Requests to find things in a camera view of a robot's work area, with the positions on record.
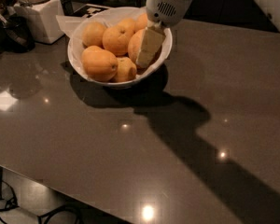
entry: white robotic arm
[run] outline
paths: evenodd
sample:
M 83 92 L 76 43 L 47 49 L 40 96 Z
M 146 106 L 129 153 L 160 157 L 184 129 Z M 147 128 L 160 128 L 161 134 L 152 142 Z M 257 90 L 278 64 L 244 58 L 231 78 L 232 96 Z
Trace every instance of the white robotic arm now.
M 178 24 L 185 16 L 192 0 L 147 0 L 149 21 L 161 22 L 165 27 Z

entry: white bowl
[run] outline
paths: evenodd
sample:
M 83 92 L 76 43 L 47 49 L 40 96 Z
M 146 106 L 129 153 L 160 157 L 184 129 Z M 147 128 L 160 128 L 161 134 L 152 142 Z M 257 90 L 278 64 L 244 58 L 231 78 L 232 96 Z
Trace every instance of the white bowl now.
M 119 7 L 119 8 L 110 8 L 109 10 L 102 11 L 100 13 L 95 14 L 94 16 L 84 20 L 73 32 L 70 41 L 68 43 L 67 53 L 69 62 L 72 64 L 73 68 L 86 80 L 89 82 L 94 82 L 96 84 L 107 86 L 111 88 L 129 88 L 134 84 L 139 83 L 142 79 L 150 76 L 153 72 L 155 72 L 163 62 L 168 58 L 171 48 L 172 48 L 172 33 L 169 28 L 165 28 L 164 32 L 166 34 L 166 38 L 162 43 L 161 47 L 161 55 L 156 62 L 154 62 L 143 74 L 137 75 L 136 79 L 120 82 L 120 83 L 112 83 L 112 82 L 99 82 L 91 79 L 87 76 L 84 71 L 83 64 L 80 60 L 81 54 L 85 49 L 82 42 L 82 32 L 84 28 L 88 25 L 88 23 L 93 21 L 98 21 L 104 24 L 105 26 L 113 26 L 120 22 L 124 18 L 133 18 L 137 19 L 142 13 L 145 13 L 146 9 L 144 7 Z

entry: white jar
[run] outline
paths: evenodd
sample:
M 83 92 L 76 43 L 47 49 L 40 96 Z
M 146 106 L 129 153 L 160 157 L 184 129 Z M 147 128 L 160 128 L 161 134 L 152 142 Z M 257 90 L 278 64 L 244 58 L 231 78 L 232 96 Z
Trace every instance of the white jar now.
M 27 20 L 35 41 L 52 44 L 63 36 L 56 20 L 56 15 L 63 15 L 60 0 L 18 0 L 14 8 L 18 16 Z

